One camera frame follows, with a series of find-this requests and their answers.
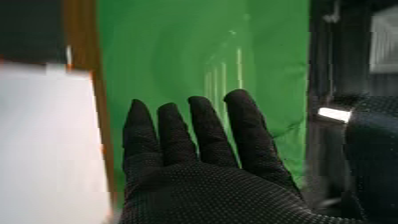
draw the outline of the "green backdrop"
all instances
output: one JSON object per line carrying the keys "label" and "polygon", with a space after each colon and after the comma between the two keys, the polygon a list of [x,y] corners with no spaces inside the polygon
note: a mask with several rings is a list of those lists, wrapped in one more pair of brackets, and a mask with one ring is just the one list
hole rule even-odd
{"label": "green backdrop", "polygon": [[245,88],[302,185],[307,8],[307,0],[98,0],[119,206],[121,130],[133,98],[153,114],[174,102],[190,121],[186,98],[206,96],[231,136],[222,96]]}

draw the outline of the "black glove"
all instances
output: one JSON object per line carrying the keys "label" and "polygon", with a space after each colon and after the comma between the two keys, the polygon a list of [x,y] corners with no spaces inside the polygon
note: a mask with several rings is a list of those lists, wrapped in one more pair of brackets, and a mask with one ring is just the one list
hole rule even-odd
{"label": "black glove", "polygon": [[224,100],[243,169],[208,99],[188,99],[201,160],[176,105],[158,109],[158,141],[146,105],[133,101],[121,224],[362,223],[311,212],[250,96],[236,90]]}
{"label": "black glove", "polygon": [[352,110],[345,156],[357,217],[398,223],[398,97],[366,97]]}

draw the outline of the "wooden frame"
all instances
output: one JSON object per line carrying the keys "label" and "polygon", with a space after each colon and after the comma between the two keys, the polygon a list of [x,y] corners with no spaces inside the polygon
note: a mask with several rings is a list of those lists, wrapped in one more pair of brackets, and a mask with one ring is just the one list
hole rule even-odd
{"label": "wooden frame", "polygon": [[69,65],[69,67],[73,69],[83,69],[90,71],[92,75],[108,191],[112,206],[115,206],[114,150],[106,111],[99,38],[96,27],[96,0],[64,0],[66,45],[71,46],[73,57],[73,64]]}

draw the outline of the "finger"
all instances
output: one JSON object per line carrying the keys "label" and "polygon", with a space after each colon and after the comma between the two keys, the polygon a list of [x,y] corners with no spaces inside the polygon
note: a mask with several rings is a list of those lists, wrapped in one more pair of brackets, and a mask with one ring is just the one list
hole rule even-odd
{"label": "finger", "polygon": [[153,128],[153,120],[144,103],[133,100],[122,129],[122,169],[131,181],[162,167],[162,151]]}
{"label": "finger", "polygon": [[165,165],[197,161],[195,144],[176,104],[158,108],[158,133]]}
{"label": "finger", "polygon": [[224,99],[243,169],[300,195],[289,171],[279,159],[265,119],[245,90],[234,90]]}
{"label": "finger", "polygon": [[188,102],[201,160],[218,166],[238,167],[233,148],[211,103],[204,97],[190,97]]}

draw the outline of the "white panel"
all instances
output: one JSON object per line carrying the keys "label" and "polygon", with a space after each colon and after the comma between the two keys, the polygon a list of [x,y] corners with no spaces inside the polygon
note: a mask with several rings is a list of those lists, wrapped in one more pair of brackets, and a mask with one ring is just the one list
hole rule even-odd
{"label": "white panel", "polygon": [[110,212],[92,83],[0,67],[0,223],[101,224]]}

